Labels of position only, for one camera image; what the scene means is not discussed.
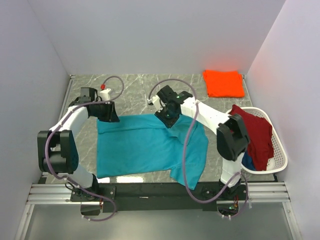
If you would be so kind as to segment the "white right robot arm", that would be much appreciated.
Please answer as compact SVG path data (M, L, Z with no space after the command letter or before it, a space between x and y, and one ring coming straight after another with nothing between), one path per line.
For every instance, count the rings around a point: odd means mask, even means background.
M209 128L216 135L216 148L222 157L222 174L220 176L219 192L208 200L197 199L186 188L189 196L200 204L208 204L220 196L230 200L237 194L241 183L242 158L250 143L250 137L243 118L220 112L198 100L195 91L176 93L166 85L155 96L148 97L149 105L155 107L155 116L167 128L171 128L181 115L192 118L189 130L196 122Z

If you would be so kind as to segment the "teal polo shirt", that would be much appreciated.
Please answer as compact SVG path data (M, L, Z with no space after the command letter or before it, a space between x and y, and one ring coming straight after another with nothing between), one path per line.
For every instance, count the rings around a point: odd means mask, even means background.
M181 115L171 127L152 114L127 115L119 122L97 121L97 178L156 171L194 190L206 165L208 138L203 125Z

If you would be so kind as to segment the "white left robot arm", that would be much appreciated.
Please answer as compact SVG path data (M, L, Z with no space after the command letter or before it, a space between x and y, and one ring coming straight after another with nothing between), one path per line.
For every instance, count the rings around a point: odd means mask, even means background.
M69 104L61 120L37 134L39 169L64 180L73 194L88 201L99 198L99 183L93 173L80 165L75 137L90 117L105 123L120 121L111 91L105 85L100 91L92 87L81 88L80 95Z

